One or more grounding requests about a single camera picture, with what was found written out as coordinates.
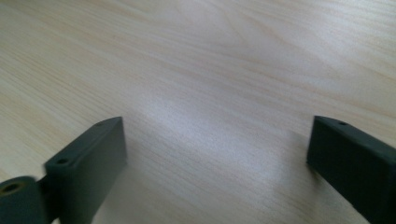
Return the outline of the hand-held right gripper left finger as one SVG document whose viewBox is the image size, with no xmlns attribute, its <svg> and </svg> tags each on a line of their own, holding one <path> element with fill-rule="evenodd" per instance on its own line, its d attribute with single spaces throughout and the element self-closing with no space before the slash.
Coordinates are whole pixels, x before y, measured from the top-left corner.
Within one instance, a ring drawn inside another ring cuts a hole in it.
<svg viewBox="0 0 396 224">
<path fill-rule="evenodd" d="M 91 224 L 126 159 L 122 118 L 92 125 L 45 163 L 49 218 L 61 224 Z"/>
</svg>

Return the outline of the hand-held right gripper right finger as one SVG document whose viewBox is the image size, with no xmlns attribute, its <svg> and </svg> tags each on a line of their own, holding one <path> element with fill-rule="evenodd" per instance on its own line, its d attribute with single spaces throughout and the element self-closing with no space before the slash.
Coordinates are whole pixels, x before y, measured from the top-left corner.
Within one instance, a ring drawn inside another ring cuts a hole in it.
<svg viewBox="0 0 396 224">
<path fill-rule="evenodd" d="M 396 224 L 396 148 L 315 116 L 306 162 L 371 224 Z"/>
</svg>

